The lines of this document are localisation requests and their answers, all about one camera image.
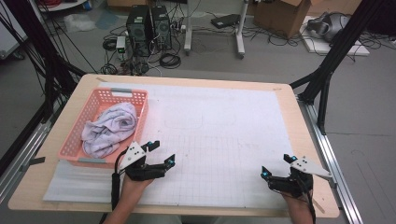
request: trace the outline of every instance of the gray floor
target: gray floor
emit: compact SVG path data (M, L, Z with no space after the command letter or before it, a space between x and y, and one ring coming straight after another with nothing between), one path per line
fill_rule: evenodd
M109 16L102 9L88 12L94 21ZM210 17L195 24L209 26ZM107 29L70 34L74 43L95 69L104 63L103 36L125 23L118 18ZM71 62L85 71L92 69L66 41ZM304 44L275 46L267 35L245 38L246 56L236 55L234 36L194 33L189 57L180 52L176 70L161 69L163 77L187 77L253 82L291 83L318 68L323 57L308 53ZM335 156L365 223L396 223L396 50L369 49L369 57L345 58L335 71L330 89L326 129ZM147 75L160 73L151 69ZM10 147L43 102L42 91L28 60L0 62L0 156ZM7 199L0 205L1 223L98 223L96 213L48 213L10 211ZM205 219L186 217L189 221ZM272 219L268 223L290 223ZM319 219L318 223L347 223L344 216Z

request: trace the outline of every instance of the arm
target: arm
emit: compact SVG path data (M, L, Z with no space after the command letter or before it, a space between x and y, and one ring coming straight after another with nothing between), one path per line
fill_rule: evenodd
M107 217L104 224L121 224L125 223L128 216L134 211L135 206L139 202L145 188L154 179L145 181L133 181L128 175L125 175L122 183L122 191L119 203L114 211Z
M288 204L290 218L293 224L312 224L312 215L309 211L308 203L304 198L292 198L288 193L282 193L283 198Z

